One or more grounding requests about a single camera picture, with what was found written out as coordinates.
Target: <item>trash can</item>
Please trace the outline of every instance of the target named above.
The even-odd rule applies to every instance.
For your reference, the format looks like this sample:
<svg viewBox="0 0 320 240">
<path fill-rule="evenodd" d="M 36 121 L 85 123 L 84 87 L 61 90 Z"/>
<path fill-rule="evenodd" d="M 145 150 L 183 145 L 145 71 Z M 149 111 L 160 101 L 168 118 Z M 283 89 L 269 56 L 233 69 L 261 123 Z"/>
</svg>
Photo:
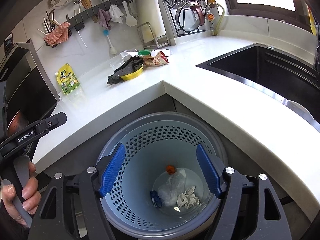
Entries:
<svg viewBox="0 0 320 240">
<path fill-rule="evenodd" d="M 174 239 L 189 235 L 206 222 L 219 206 L 210 193 L 196 158 L 201 143 L 207 154 L 227 164 L 223 144 L 216 133 L 194 117 L 161 112 L 141 117 L 119 130 L 105 145 L 99 159 L 110 155 L 121 142 L 126 149 L 112 191 L 101 200 L 108 221 L 139 239 Z M 165 183 L 167 165 L 186 171 L 185 187 L 195 185 L 202 205 L 184 212 L 174 207 L 154 207 L 150 191 Z"/>
</svg>

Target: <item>black sink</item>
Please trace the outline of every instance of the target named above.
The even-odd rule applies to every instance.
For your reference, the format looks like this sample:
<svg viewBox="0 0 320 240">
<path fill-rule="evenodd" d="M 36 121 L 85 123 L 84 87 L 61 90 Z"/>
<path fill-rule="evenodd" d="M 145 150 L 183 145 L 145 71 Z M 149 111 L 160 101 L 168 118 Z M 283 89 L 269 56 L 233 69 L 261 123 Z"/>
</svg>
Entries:
<svg viewBox="0 0 320 240">
<path fill-rule="evenodd" d="M 258 44 L 206 61 L 198 67 L 272 96 L 320 132 L 320 73 L 293 56 Z M 313 118 L 288 100 L 304 106 Z"/>
</svg>

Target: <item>crumpled tissue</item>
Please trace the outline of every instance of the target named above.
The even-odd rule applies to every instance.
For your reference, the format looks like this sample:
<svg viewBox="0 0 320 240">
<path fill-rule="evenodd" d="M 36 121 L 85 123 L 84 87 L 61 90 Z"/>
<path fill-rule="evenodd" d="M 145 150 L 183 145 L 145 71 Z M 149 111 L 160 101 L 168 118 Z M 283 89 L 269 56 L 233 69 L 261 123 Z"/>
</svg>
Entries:
<svg viewBox="0 0 320 240">
<path fill-rule="evenodd" d="M 111 16 L 112 22 L 117 22 L 122 24 L 122 16 L 124 15 L 123 12 L 116 6 L 115 4 L 112 4 L 109 9 L 109 13 Z"/>
<path fill-rule="evenodd" d="M 195 205 L 202 205 L 196 197 L 193 192 L 195 191 L 196 186 L 191 186 L 188 188 L 184 193 L 181 193 L 178 196 L 177 204 L 178 208 L 185 207 L 186 209 L 189 209 L 190 207 L 193 207 Z"/>
</svg>

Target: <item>dish towel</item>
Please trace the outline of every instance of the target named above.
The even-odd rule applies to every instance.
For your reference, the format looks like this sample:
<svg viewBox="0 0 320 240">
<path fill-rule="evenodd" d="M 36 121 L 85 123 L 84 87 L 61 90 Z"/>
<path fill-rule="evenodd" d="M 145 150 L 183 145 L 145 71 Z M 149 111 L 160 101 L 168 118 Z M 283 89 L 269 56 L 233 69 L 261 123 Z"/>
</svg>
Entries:
<svg viewBox="0 0 320 240">
<path fill-rule="evenodd" d="M 122 16 L 124 15 L 122 11 L 116 6 L 115 4 L 110 6 L 109 9 L 110 16 L 111 16 L 111 21 L 112 22 L 117 22 L 122 24 Z"/>
<path fill-rule="evenodd" d="M 43 39 L 46 41 L 51 47 L 53 45 L 62 43 L 68 39 L 68 27 L 70 23 L 64 22 L 59 25 L 56 29 L 46 35 Z"/>
<path fill-rule="evenodd" d="M 110 25 L 111 16 L 109 12 L 106 12 L 100 9 L 98 12 L 98 18 L 99 18 L 99 24 L 102 27 L 106 28 L 107 30 L 111 30 L 111 25 Z"/>
</svg>

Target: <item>spatula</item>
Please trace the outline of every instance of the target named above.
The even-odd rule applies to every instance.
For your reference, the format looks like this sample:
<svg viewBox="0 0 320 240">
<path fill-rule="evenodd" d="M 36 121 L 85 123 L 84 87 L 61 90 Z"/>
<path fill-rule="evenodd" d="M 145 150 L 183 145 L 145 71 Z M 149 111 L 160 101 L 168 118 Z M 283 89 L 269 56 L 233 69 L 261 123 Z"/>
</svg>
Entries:
<svg viewBox="0 0 320 240">
<path fill-rule="evenodd" d="M 83 7 L 87 10 L 92 7 L 91 1 L 90 0 L 81 0 L 81 4 Z M 96 15 L 93 15 L 92 20 L 97 23 L 99 21 L 98 17 Z"/>
<path fill-rule="evenodd" d="M 123 7 L 125 9 L 125 13 L 127 14 L 127 17 L 125 19 L 125 23 L 129 27 L 137 25 L 138 24 L 137 20 L 129 12 L 127 1 L 123 1 L 122 4 L 123 4 Z"/>
</svg>

